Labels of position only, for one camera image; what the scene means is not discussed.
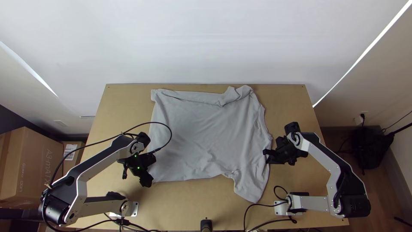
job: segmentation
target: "white wall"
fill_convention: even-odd
[[[303,83],[316,102],[405,3],[1,1],[0,41],[73,110],[73,121],[95,114],[106,83]],[[50,124],[46,114],[30,117]]]
[[[353,126],[361,111],[366,125],[385,128],[412,110],[412,8],[316,107],[321,126]],[[406,117],[388,132],[409,122]],[[412,192],[412,128],[395,135],[391,149]]]

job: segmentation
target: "cardboard box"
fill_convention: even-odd
[[[85,144],[83,142],[63,142],[64,146],[64,155],[73,151],[74,149],[78,149],[80,147],[84,147]],[[63,162],[63,175],[66,175],[67,172],[73,168],[74,166],[80,163],[82,159],[84,149],[80,149],[75,151],[74,153],[70,154]]]
[[[62,159],[63,145],[27,127],[0,135],[0,207],[37,208]],[[62,177],[60,167],[55,180]]]

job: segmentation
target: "wooden floor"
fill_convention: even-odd
[[[349,130],[323,128],[322,134],[326,146],[332,151],[337,151],[342,142],[349,137]],[[366,190],[372,205],[372,211],[365,218],[349,219],[349,226],[318,228],[322,232],[407,232],[412,231],[411,227],[395,221],[393,218],[403,217],[400,210],[400,203],[395,195],[394,187],[389,181],[388,174],[383,165],[373,170],[366,170],[366,175],[362,175],[356,160],[349,154],[340,155],[351,166],[355,174],[365,183]],[[104,230],[87,230],[90,232],[102,232]],[[309,232],[315,232],[315,229],[309,229]]]

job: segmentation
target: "metal bracket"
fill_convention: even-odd
[[[139,203],[137,201],[129,201],[129,205],[128,205],[125,217],[136,217],[138,209],[139,209]],[[121,215],[115,214],[112,212],[109,213],[109,216],[110,217],[121,217]]]
[[[282,202],[282,201],[274,201],[273,204],[275,205],[275,204],[279,204],[279,203],[281,203],[281,202]],[[289,200],[288,200],[287,203],[284,203],[284,204],[275,206],[275,207],[274,207],[274,209],[275,209],[275,214],[276,214],[276,215],[282,215],[282,216],[300,216],[300,215],[302,215],[302,213],[293,214],[293,213],[291,213],[291,212],[288,212],[289,206],[290,206]]]

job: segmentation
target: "black cable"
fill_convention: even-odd
[[[172,140],[172,130],[170,129],[170,127],[169,127],[168,125],[166,125],[166,124],[164,124],[164,123],[161,123],[161,122],[145,122],[145,123],[141,123],[141,124],[139,124],[139,125],[136,125],[136,126],[130,128],[130,129],[126,130],[125,132],[122,132],[121,134],[115,135],[115,136],[113,136],[113,137],[110,137],[110,138],[108,138],[108,139],[105,139],[105,140],[102,140],[102,141],[99,141],[99,142],[96,142],[96,143],[92,143],[92,144],[89,144],[89,145],[85,145],[85,146],[83,146],[83,147],[74,149],[73,151],[67,153],[67,154],[60,160],[59,164],[57,165],[57,168],[55,169],[55,172],[53,173],[53,176],[52,176],[51,179],[50,179],[50,186],[49,186],[49,187],[50,187],[51,189],[52,189],[53,187],[56,187],[56,185],[53,186],[53,182],[54,182],[54,179],[55,179],[55,177],[56,177],[56,175],[57,175],[57,171],[58,171],[58,169],[60,168],[60,166],[63,164],[63,161],[64,161],[71,153],[76,152],[76,151],[78,151],[78,150],[80,150],[80,149],[83,149],[83,148],[86,148],[86,147],[90,147],[90,146],[93,146],[93,145],[96,145],[96,144],[100,144],[100,143],[109,141],[109,140],[114,139],[114,138],[116,138],[116,137],[118,137],[118,136],[120,136],[120,135],[123,135],[123,134],[131,134],[131,133],[127,133],[127,132],[129,132],[129,131],[137,128],[137,127],[140,127],[140,126],[142,126],[142,125],[146,125],[146,124],[161,124],[161,125],[164,125],[164,126],[169,130],[169,132],[170,132],[169,140],[168,140],[163,146],[161,146],[161,147],[159,147],[159,148],[156,148],[156,149],[154,149],[153,151],[151,151],[151,153],[155,153],[155,152],[159,151],[160,149],[164,148],[164,147],[165,147],[167,144],[169,144],[169,142]],[[52,226],[49,224],[49,222],[47,221],[47,219],[46,219],[46,216],[45,216],[45,211],[46,211],[45,202],[46,202],[46,199],[47,199],[49,190],[50,190],[49,188],[46,189],[46,191],[45,191],[45,193],[44,193],[44,197],[43,197],[43,203],[42,203],[42,218],[43,218],[43,222],[44,222],[50,229],[52,229],[52,230],[54,230],[54,231],[57,231],[57,232],[63,232],[63,231],[61,231],[61,230],[58,230],[58,229],[52,227]],[[91,226],[88,226],[88,227],[86,227],[86,228],[83,228],[83,229],[80,229],[80,230],[76,230],[76,231],[73,231],[73,232],[80,232],[80,231],[89,229],[89,228],[91,228],[91,227],[93,227],[93,226],[99,225],[99,224],[104,223],[104,222],[109,222],[109,221],[114,221],[114,220],[110,219],[110,220],[101,221],[101,222],[99,222],[99,223],[93,224],[93,225],[91,225]],[[139,226],[139,225],[136,225],[136,224],[131,224],[131,225],[136,226],[136,227],[138,227],[138,228],[141,228],[141,229],[143,229],[145,232],[148,232],[148,230],[146,230],[145,228],[143,228],[143,227],[141,227],[141,226]]]
[[[409,113],[407,113],[406,115],[404,115],[402,118],[400,118],[399,120],[397,120],[394,124],[392,124],[392,125],[390,125],[390,126],[388,126],[388,127],[386,127],[386,128],[383,128],[383,129],[381,130],[382,133],[385,133],[387,129],[391,128],[393,125],[397,124],[400,120],[404,119],[406,116],[408,116],[408,115],[411,114],[411,113],[412,113],[412,110],[409,111]]]
[[[246,214],[247,214],[248,210],[250,209],[250,207],[255,206],[255,205],[265,206],[265,207],[275,207],[275,206],[278,206],[278,205],[281,205],[281,204],[285,204],[287,202],[288,201],[284,201],[284,202],[281,202],[281,203],[278,203],[278,204],[275,204],[275,205],[251,204],[250,206],[248,206],[248,208],[245,211],[245,215],[243,216],[243,231],[246,231],[246,223],[245,223],[246,222]]]
[[[343,145],[344,145],[347,141],[349,141],[350,139],[351,139],[351,137],[345,139],[345,140],[342,142],[342,144],[340,145],[339,150],[338,150],[337,152],[335,152],[335,154],[341,153],[341,152],[342,152],[341,150],[342,150]]]
[[[109,219],[111,219],[111,217],[109,217],[106,213],[103,213],[107,218],[109,218]],[[121,226],[121,227],[123,227],[123,228],[126,228],[126,229],[129,229],[129,230],[132,230],[132,231],[134,231],[134,232],[147,232],[147,231],[143,231],[143,230],[136,230],[136,229],[133,229],[133,228],[130,228],[130,227],[127,227],[127,226],[124,226],[124,225],[120,225],[119,223],[117,223],[115,220],[113,221],[114,223],[116,223],[116,224],[118,224],[119,226]]]
[[[283,221],[292,221],[293,223],[295,223],[294,221],[296,221],[296,220],[293,220],[293,219],[290,217],[290,218],[288,218],[288,219],[278,219],[278,220],[268,221],[268,222],[265,222],[265,223],[263,223],[263,224],[260,224],[260,225],[258,225],[258,226],[253,227],[253,229],[249,230],[249,232],[254,231],[254,230],[256,230],[256,229],[258,229],[258,228],[260,228],[260,227],[262,227],[262,226],[264,226],[264,225],[270,224],[270,223],[283,222]]]
[[[362,127],[364,126],[364,124],[365,124],[365,114],[364,113],[361,113],[360,114],[360,116],[362,117]]]
[[[273,188],[273,192],[275,193],[275,196],[276,196],[279,200],[287,201],[285,198],[281,198],[281,197],[279,197],[279,196],[276,194],[276,189],[277,189],[277,188],[283,189],[283,191],[284,191],[286,194],[288,194],[288,192],[286,191],[286,189],[284,189],[282,186],[276,185],[276,186]]]
[[[340,186],[339,186],[338,190],[336,191],[335,195],[333,196],[333,207],[335,209],[338,207],[338,200],[339,200],[340,196],[342,195],[343,186],[346,184],[345,180],[346,180],[346,173],[344,172],[342,182],[340,183]]]

